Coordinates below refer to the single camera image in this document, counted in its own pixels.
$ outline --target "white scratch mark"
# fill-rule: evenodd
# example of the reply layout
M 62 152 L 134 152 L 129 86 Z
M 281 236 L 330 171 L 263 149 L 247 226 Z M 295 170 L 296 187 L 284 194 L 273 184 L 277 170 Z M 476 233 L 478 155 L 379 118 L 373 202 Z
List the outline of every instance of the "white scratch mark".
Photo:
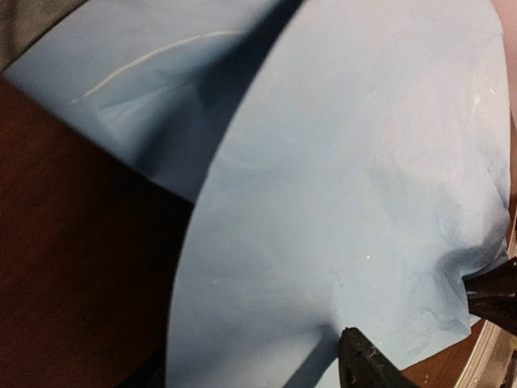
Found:
M 184 46 L 185 44 L 189 44 L 191 42 L 194 42 L 194 41 L 200 40 L 200 39 L 213 38 L 214 36 L 237 36 L 237 35 L 243 35 L 243 34 L 244 34 L 244 32 L 241 32 L 241 31 L 215 31 L 215 32 L 209 32 L 208 34 L 204 34 L 204 35 L 191 36 L 190 38 L 178 40 L 178 41 L 175 41 L 174 43 L 168 44 L 167 46 L 157 48 L 157 49 L 151 51 L 150 53 L 147 53 L 147 54 L 143 55 L 142 57 L 139 57 L 124 66 L 121 66 L 120 68 L 115 70 L 113 73 L 109 74 L 105 79 L 103 79 L 97 85 L 95 85 L 94 87 L 89 89 L 84 95 L 82 95 L 82 97 L 79 97 L 78 99 L 73 99 L 72 101 L 70 101 L 69 105 L 75 105 L 76 103 L 87 98 L 88 96 L 93 95 L 96 91 L 98 91 L 99 89 L 102 89 L 112 79 L 118 77 L 124 71 L 129 70 L 132 67 L 135 67 L 137 65 L 140 65 L 142 62 L 147 61 L 148 59 L 158 55 L 159 53 L 163 53 L 167 50 L 175 49 L 180 46 Z

